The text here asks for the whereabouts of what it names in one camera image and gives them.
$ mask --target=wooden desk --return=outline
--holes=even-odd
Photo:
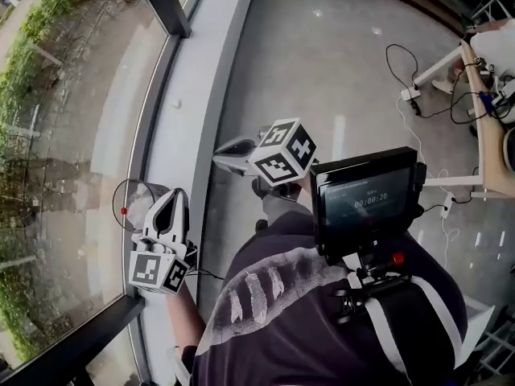
[[[447,70],[447,67],[460,57],[465,64],[474,63],[476,57],[470,45],[463,40],[454,51],[414,79],[414,83],[420,85],[427,82],[443,68]],[[477,68],[469,66],[466,69],[470,91],[487,92]],[[483,116],[486,113],[483,102],[479,96],[471,96],[474,102],[475,116]],[[479,174],[428,179],[425,186],[482,186],[494,193],[473,192],[471,196],[475,198],[515,198],[515,174],[505,165],[502,150],[505,132],[501,124],[493,117],[483,117],[476,121],[476,125],[479,142]]]

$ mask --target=person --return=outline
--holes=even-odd
[[[308,179],[299,184],[309,192]],[[167,297],[178,353],[192,384],[410,384],[387,360],[369,321],[337,324],[343,305],[334,293],[342,289],[346,272],[317,253],[310,211],[257,180],[253,191],[268,226],[257,227],[233,258],[208,324],[185,285]],[[436,260],[407,233],[376,250],[402,250],[408,270],[439,293],[463,341],[463,296]],[[428,361],[428,374],[431,365]]]

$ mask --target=window frame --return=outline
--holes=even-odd
[[[181,40],[191,34],[190,20],[199,1],[186,0],[184,6],[181,6],[179,0],[147,0],[167,37],[140,111],[130,152],[128,179],[145,177],[152,134],[173,60]],[[85,367],[126,327],[140,381],[150,384],[151,375],[141,326],[141,312],[145,306],[145,299],[128,283],[132,250],[134,242],[130,239],[130,233],[123,231],[123,293],[46,351],[16,368],[7,378],[0,381],[1,385],[65,386],[70,382],[89,384],[90,379]]]

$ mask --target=white cable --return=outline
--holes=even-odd
[[[417,139],[418,141],[418,153],[420,154],[420,158],[422,160],[422,163],[424,163],[426,166],[426,159],[424,158],[424,155],[422,154],[422,141],[420,140],[420,138],[418,138],[418,136],[415,134],[415,132],[411,129],[411,127],[406,123],[406,116],[404,115],[404,113],[399,109],[399,101],[402,99],[402,96],[400,96],[398,99],[397,99],[397,104],[395,105],[395,107],[397,108],[397,111],[401,114],[402,116],[402,120],[404,121],[404,127],[406,127],[411,134],[413,134],[414,138]],[[449,177],[449,172],[447,171],[447,169],[442,169],[439,173],[438,173],[438,176],[437,176],[437,179],[440,179],[440,175],[445,172],[447,173],[447,176],[446,177]],[[427,170],[427,173],[429,175],[429,177],[431,178],[435,178],[434,175],[431,174],[431,172],[429,170]],[[442,186],[439,186],[439,188],[442,190],[442,191],[445,191],[446,193],[448,193],[448,191],[446,189],[444,189]]]
[[[445,262],[443,264],[443,268],[447,270],[447,250],[449,249],[449,243],[451,243],[453,240],[456,240],[459,236],[459,229],[458,228],[452,228],[449,230],[449,232],[445,231],[445,228],[443,227],[443,221],[445,219],[442,217],[442,232],[445,235],[445,249],[443,250],[443,257],[445,259]]]
[[[422,162],[427,166],[426,164],[426,159],[424,158],[423,154],[422,154],[422,141],[420,140],[420,138],[418,138],[418,136],[415,134],[415,132],[411,129],[411,127],[408,126],[408,124],[406,123],[406,116],[404,115],[404,113],[399,109],[399,101],[402,99],[402,96],[400,96],[398,99],[397,99],[397,104],[396,104],[396,108],[397,108],[397,111],[401,114],[402,116],[402,120],[404,121],[404,127],[406,127],[410,132],[411,134],[413,134],[413,136],[417,139],[418,141],[418,145],[419,145],[419,149],[418,149],[418,152],[420,153],[420,158],[422,159]],[[428,170],[427,171],[428,175],[430,177],[432,177],[433,179],[435,178],[434,175],[431,174],[431,172]],[[447,171],[447,169],[442,169],[439,173],[438,173],[438,176],[437,176],[437,179],[440,179],[440,175],[442,173],[445,173],[446,174],[446,177],[449,177],[449,172]],[[442,191],[445,191],[446,193],[448,193],[448,190],[447,189],[444,189],[442,186],[439,186],[440,190]],[[445,228],[443,227],[443,221],[445,219],[442,217],[442,232],[443,234],[445,235],[445,249],[443,250],[443,256],[445,258],[445,263],[443,265],[443,268],[444,269],[447,269],[447,250],[449,249],[449,243],[451,243],[453,240],[456,240],[459,236],[459,229],[458,228],[453,228],[451,230],[449,230],[449,232],[446,232],[445,231]]]
[[[420,153],[420,158],[422,159],[422,163],[426,164],[426,159],[424,158],[423,154],[422,154],[422,141],[418,138],[418,136],[415,134],[415,132],[411,129],[411,127],[408,126],[408,124],[406,123],[406,116],[404,115],[404,113],[399,109],[399,101],[402,99],[402,96],[400,96],[398,99],[397,99],[397,104],[395,105],[395,107],[397,107],[397,111],[401,114],[402,116],[402,120],[404,121],[404,127],[406,127],[410,132],[411,134],[413,134],[413,136],[418,140],[418,145],[419,145],[419,148],[418,148],[418,152]],[[431,177],[434,177],[429,171],[427,171],[428,175],[431,176]]]

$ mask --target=concrete floor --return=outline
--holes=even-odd
[[[256,133],[279,118],[301,117],[318,146],[317,158],[326,162],[333,155],[335,118],[342,115],[345,158],[404,145],[418,148],[395,107],[402,86],[389,73],[385,48],[391,43],[408,47],[422,72],[458,42],[458,36],[398,0],[253,0],[233,66],[218,144]],[[390,62],[404,81],[410,81],[414,61],[409,54],[393,49]],[[449,96],[427,84],[418,104],[427,115],[445,109],[449,101]],[[465,106],[457,109],[463,119]],[[409,105],[401,101],[400,107],[422,140],[433,175],[442,169],[449,175],[472,173],[478,162],[477,144],[466,125],[453,125],[446,113],[427,120],[415,118]],[[466,187],[449,190],[458,199],[468,197]],[[443,203],[444,198],[438,188],[426,188],[420,203],[429,207]],[[202,267],[224,276],[234,254],[253,235],[256,220],[264,218],[250,178],[215,168],[207,216]],[[509,274],[515,261],[515,232],[509,227],[513,218],[513,201],[476,199],[455,205],[444,224],[446,230],[460,230],[449,244],[447,270],[464,294],[487,305],[515,301]],[[439,209],[415,220],[410,232],[444,263],[446,238]],[[201,278],[200,310],[205,318],[219,290],[220,282]]]

